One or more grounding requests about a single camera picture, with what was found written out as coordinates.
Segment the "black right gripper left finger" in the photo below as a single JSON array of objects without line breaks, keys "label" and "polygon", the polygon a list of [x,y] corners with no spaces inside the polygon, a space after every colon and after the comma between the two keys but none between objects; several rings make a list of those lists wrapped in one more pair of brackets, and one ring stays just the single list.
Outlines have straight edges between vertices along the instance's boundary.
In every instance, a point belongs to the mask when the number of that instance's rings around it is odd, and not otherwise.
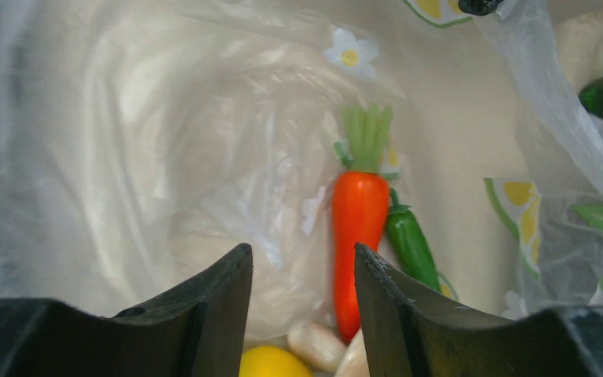
[{"label": "black right gripper left finger", "polygon": [[242,243],[111,318],[49,298],[0,299],[0,376],[236,376],[252,276]]}]

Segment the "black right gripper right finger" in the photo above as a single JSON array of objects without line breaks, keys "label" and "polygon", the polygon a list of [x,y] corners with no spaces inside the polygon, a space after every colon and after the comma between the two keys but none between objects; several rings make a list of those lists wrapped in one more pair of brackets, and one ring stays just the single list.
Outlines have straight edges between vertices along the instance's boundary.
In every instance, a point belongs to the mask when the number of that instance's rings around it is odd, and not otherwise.
[{"label": "black right gripper right finger", "polygon": [[373,376],[603,376],[603,306],[554,306],[507,320],[464,306],[355,246]]}]

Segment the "white toy cauliflower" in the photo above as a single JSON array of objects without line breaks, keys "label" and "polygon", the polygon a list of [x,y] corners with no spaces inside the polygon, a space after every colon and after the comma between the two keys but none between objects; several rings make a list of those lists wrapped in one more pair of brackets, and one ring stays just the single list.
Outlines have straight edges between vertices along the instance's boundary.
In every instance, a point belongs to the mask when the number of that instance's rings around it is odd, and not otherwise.
[{"label": "white toy cauliflower", "polygon": [[346,345],[329,328],[314,323],[304,324],[287,334],[287,345],[312,367],[333,372],[334,376],[370,375],[361,329]]}]

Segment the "orange toy carrot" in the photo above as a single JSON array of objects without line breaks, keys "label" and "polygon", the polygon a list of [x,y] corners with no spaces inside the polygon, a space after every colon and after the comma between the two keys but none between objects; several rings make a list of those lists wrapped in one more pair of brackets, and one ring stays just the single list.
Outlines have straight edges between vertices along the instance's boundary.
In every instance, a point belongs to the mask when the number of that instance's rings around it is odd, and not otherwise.
[{"label": "orange toy carrot", "polygon": [[358,243],[376,248],[389,210],[389,183],[380,174],[393,109],[370,104],[343,114],[351,158],[334,184],[331,225],[334,237],[333,301],[338,333],[349,343],[360,329],[354,264]]}]

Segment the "clear plastic grocery bag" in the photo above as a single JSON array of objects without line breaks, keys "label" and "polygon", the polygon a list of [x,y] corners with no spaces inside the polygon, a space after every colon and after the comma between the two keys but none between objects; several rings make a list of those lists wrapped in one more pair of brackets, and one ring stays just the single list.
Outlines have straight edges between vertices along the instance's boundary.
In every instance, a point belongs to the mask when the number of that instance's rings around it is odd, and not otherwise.
[{"label": "clear plastic grocery bag", "polygon": [[513,311],[482,181],[603,198],[574,90],[603,1],[0,1],[0,296],[113,315],[254,249],[247,338],[333,322],[329,195],[347,104],[393,107],[384,171],[463,304]]}]

